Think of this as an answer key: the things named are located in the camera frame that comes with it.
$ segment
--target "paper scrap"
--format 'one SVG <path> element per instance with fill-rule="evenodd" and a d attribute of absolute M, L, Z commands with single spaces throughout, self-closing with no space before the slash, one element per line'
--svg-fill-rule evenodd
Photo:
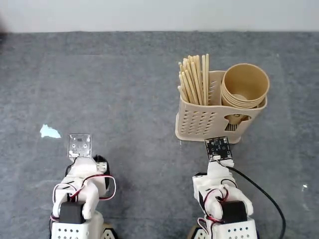
<path fill-rule="evenodd" d="M 56 129 L 49 127 L 47 124 L 44 124 L 40 130 L 41 138 L 51 137 L 51 138 L 61 138 L 61 135 Z"/>

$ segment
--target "red wire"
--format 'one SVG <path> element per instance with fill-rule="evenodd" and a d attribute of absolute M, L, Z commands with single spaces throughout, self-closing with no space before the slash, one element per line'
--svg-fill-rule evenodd
<path fill-rule="evenodd" d="M 206 197 L 205 197 L 205 199 L 204 199 L 204 210 L 205 210 L 205 213 L 206 213 L 206 219 L 208 219 L 208 220 L 210 220 L 210 221 L 212 221 L 212 222 L 214 222 L 214 223 L 222 223 L 223 221 L 218 220 L 218 219 L 216 219 L 216 218 L 213 218 L 212 216 L 209 216 L 209 215 L 207 214 L 207 212 L 206 212 L 205 203 L 206 203 L 206 201 L 207 201 L 207 198 L 208 198 L 209 194 L 211 194 L 211 193 L 212 193 L 213 191 L 215 191 L 215 190 L 219 190 L 220 193 L 221 193 L 221 195 L 222 195 L 222 200 L 220 200 L 220 202 L 225 202 L 225 201 L 228 199 L 229 192 L 228 192 L 228 190 L 227 190 L 226 188 L 224 188 L 224 189 L 226 190 L 226 196 L 225 196 L 225 197 L 224 197 L 224 195 L 223 195 L 223 193 L 222 193 L 222 191 L 221 191 L 220 189 L 215 188 L 215 189 L 210 190 L 210 191 L 206 194 Z"/>
<path fill-rule="evenodd" d="M 71 199 L 74 199 L 74 198 L 81 192 L 81 190 L 83 189 L 83 186 L 84 186 L 84 182 L 85 182 L 86 180 L 91 179 L 91 178 L 98 178 L 98 177 L 107 178 L 107 177 L 112 177 L 112 175 L 95 174 L 95 175 L 91 175 L 91 176 L 85 178 L 85 179 L 83 180 L 83 182 L 82 182 L 81 188 L 80 188 L 79 190 L 77 190 L 74 194 L 72 194 L 72 196 L 71 196 L 70 198 L 71 198 Z M 114 193 L 113 193 L 112 196 L 110 196 L 110 197 L 100 197 L 99 199 L 102 200 L 102 201 L 106 201 L 106 200 L 109 200 L 109 199 L 113 198 L 114 195 L 115 195 L 115 191 L 114 191 Z"/>

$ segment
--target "black cable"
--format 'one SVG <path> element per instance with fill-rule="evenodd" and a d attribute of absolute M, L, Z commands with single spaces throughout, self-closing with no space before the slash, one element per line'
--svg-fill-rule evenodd
<path fill-rule="evenodd" d="M 50 219 L 50 221 L 49 221 L 49 239 L 51 239 L 51 237 L 52 237 L 52 229 L 51 229 L 51 219 Z"/>
<path fill-rule="evenodd" d="M 221 181 L 220 181 L 220 184 L 223 184 L 224 181 L 230 181 L 230 182 L 232 182 L 232 183 L 235 185 L 236 188 L 238 188 L 238 187 L 237 187 L 237 184 L 236 184 L 233 180 L 230 180 L 230 179 L 228 179 L 228 178 L 224 178 L 223 180 L 221 180 Z"/>
<path fill-rule="evenodd" d="M 240 176 L 242 176 L 243 178 L 245 178 L 248 182 L 250 182 L 252 185 L 254 185 L 257 189 L 259 189 L 276 207 L 276 209 L 278 210 L 279 214 L 280 214 L 280 217 L 283 221 L 283 225 L 282 225 L 282 228 L 281 228 L 281 232 L 280 232 L 280 236 L 279 236 L 279 239 L 282 239 L 284 238 L 284 235 L 285 235 L 285 230 L 286 230 L 286 219 L 285 219 L 285 216 L 283 214 L 283 212 L 281 211 L 279 205 L 276 203 L 276 201 L 268 194 L 265 192 L 265 190 L 263 190 L 260 186 L 258 186 L 253 180 L 251 180 L 248 176 L 246 176 L 245 174 L 243 174 L 242 172 L 240 172 L 239 170 L 233 168 L 233 167 L 230 167 L 230 166 L 224 166 L 226 168 L 228 168 L 229 170 L 232 170 L 236 173 L 238 173 Z"/>
<path fill-rule="evenodd" d="M 65 177 L 66 177 L 66 175 L 68 175 L 71 167 L 75 164 L 76 159 L 77 158 L 74 159 L 73 163 L 71 163 L 69 166 L 66 167 L 66 169 L 65 169 Z"/>

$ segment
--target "white wall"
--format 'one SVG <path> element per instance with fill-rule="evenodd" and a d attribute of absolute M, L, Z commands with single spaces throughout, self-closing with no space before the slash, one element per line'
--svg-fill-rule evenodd
<path fill-rule="evenodd" d="M 9 32 L 318 31 L 319 0 L 1 0 Z"/>

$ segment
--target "beige cup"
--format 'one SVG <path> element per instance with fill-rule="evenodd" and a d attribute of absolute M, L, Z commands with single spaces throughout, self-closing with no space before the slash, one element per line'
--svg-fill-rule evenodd
<path fill-rule="evenodd" d="M 267 74 L 258 66 L 242 63 L 230 67 L 222 81 L 224 93 L 237 103 L 261 102 L 268 90 Z"/>
<path fill-rule="evenodd" d="M 269 90 L 269 78 L 259 67 L 242 63 L 230 67 L 221 84 L 222 104 L 240 109 L 257 107 Z M 230 124 L 239 124 L 245 115 L 229 115 Z"/>

